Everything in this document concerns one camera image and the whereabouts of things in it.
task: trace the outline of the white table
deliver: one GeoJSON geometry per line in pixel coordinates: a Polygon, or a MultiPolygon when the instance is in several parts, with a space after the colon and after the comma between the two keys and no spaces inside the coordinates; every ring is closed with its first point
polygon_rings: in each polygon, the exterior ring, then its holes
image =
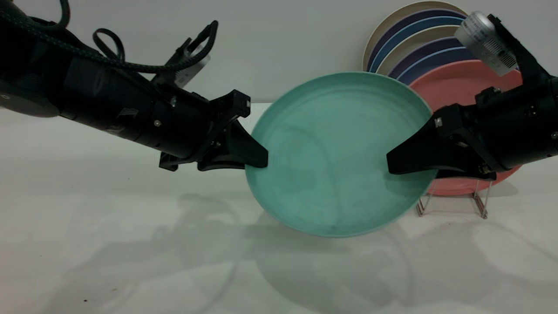
{"type": "MultiPolygon", "coordinates": [[[[254,105],[251,129],[265,105],[254,105]]],[[[552,313],[558,158],[492,190],[488,220],[435,200],[385,229],[281,225],[242,170],[176,173],[158,153],[0,110],[0,313],[552,313]]]]}

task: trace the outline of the green plate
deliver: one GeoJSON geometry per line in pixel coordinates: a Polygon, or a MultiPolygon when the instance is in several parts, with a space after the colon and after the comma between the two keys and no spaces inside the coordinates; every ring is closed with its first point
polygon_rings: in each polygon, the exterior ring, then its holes
{"type": "Polygon", "coordinates": [[[365,234],[402,216],[435,170],[388,171],[386,154],[431,116],[402,83],[347,72],[311,80],[283,95],[252,136],[270,152],[269,166],[246,166],[252,193],[273,217],[307,234],[365,234]]]}

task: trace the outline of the metal bracket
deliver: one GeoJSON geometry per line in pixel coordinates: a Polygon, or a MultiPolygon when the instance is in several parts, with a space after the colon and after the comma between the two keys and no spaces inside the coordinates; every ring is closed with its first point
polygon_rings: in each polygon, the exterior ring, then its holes
{"type": "MultiPolygon", "coordinates": [[[[438,186],[439,181],[440,180],[436,180],[434,182],[434,186],[432,186],[432,192],[431,193],[428,193],[427,195],[423,196],[423,197],[427,198],[426,203],[422,202],[422,197],[418,199],[418,203],[416,205],[416,210],[417,210],[417,213],[418,213],[419,217],[424,216],[425,211],[428,208],[428,205],[429,205],[430,200],[432,199],[432,197],[436,197],[436,198],[444,197],[444,196],[434,195],[434,192],[436,191],[436,187],[438,186]]],[[[477,180],[477,186],[475,187],[475,192],[471,193],[471,194],[468,194],[467,196],[474,200],[474,203],[475,203],[477,209],[479,210],[480,216],[483,219],[487,219],[488,218],[488,211],[487,211],[488,197],[490,196],[490,189],[492,188],[492,182],[490,182],[490,185],[488,186],[487,194],[484,197],[484,202],[482,200],[482,197],[479,194],[479,192],[480,192],[479,191],[479,183],[480,183],[480,180],[477,180]]]]}

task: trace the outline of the black cable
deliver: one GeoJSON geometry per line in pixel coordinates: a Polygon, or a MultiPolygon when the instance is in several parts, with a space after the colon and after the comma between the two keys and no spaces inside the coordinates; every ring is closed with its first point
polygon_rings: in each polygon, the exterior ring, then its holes
{"type": "Polygon", "coordinates": [[[68,0],[60,0],[60,7],[62,8],[62,17],[60,18],[60,22],[54,25],[43,25],[40,23],[34,23],[33,27],[38,30],[47,32],[55,32],[66,29],[66,27],[70,23],[70,3],[68,3],[68,0]]]}
{"type": "Polygon", "coordinates": [[[99,28],[93,33],[93,41],[95,42],[97,47],[105,54],[105,56],[111,59],[118,59],[121,61],[125,61],[126,55],[124,53],[124,45],[122,44],[122,41],[120,40],[118,35],[116,35],[111,30],[107,30],[106,28],[99,28]],[[98,34],[105,34],[114,41],[114,44],[116,45],[116,51],[117,51],[116,54],[114,53],[114,51],[112,51],[112,49],[110,49],[104,43],[104,41],[99,37],[98,34]]]}
{"type": "MultiPolygon", "coordinates": [[[[60,0],[60,2],[62,4],[67,3],[67,0],[60,0]]],[[[69,20],[69,10],[68,11],[64,11],[67,19],[69,20]]],[[[217,37],[217,28],[219,27],[219,22],[217,21],[213,21],[211,24],[207,25],[207,27],[200,33],[200,35],[198,35],[198,37],[196,38],[196,41],[201,43],[204,40],[207,40],[207,44],[205,45],[205,47],[202,48],[202,50],[196,54],[195,56],[182,61],[180,63],[176,63],[176,64],[169,64],[169,65],[143,65],[143,64],[137,64],[137,63],[129,63],[129,62],[125,62],[125,61],[121,61],[119,59],[111,59],[111,58],[106,58],[103,56],[100,56],[98,54],[92,53],[90,51],[85,51],[83,49],[74,47],[66,42],[60,41],[44,32],[41,31],[41,28],[37,28],[35,24],[29,24],[26,21],[14,18],[8,14],[6,14],[4,11],[0,11],[0,17],[8,22],[9,24],[11,24],[14,27],[17,27],[21,30],[24,30],[26,32],[28,32],[31,35],[36,36],[37,38],[39,38],[40,40],[51,44],[53,46],[56,46],[58,48],[61,48],[63,50],[66,50],[76,56],[79,56],[83,59],[101,64],[101,65],[106,65],[112,68],[116,68],[116,69],[122,69],[122,70],[129,70],[129,71],[136,71],[136,72],[141,72],[141,73],[164,73],[164,72],[177,72],[180,70],[184,70],[187,69],[195,64],[197,64],[198,62],[202,61],[211,51],[211,49],[213,48],[213,45],[215,44],[215,38],[217,37]]],[[[66,18],[62,19],[62,23],[60,25],[64,25],[66,18]]],[[[49,26],[49,27],[56,27],[56,29],[59,29],[58,25],[55,26],[49,26]]]]}

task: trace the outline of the white wall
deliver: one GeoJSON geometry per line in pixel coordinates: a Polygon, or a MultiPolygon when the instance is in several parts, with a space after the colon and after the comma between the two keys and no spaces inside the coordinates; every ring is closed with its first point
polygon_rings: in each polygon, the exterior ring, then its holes
{"type": "MultiPolygon", "coordinates": [[[[465,11],[499,16],[551,73],[558,74],[558,1],[449,0],[465,11]]],[[[333,72],[360,70],[375,27],[410,0],[70,0],[69,29],[116,32],[129,61],[163,64],[187,37],[220,22],[209,65],[186,87],[215,98],[231,89],[273,101],[333,72]]],[[[29,15],[58,20],[57,0],[15,0],[29,15]]]]}

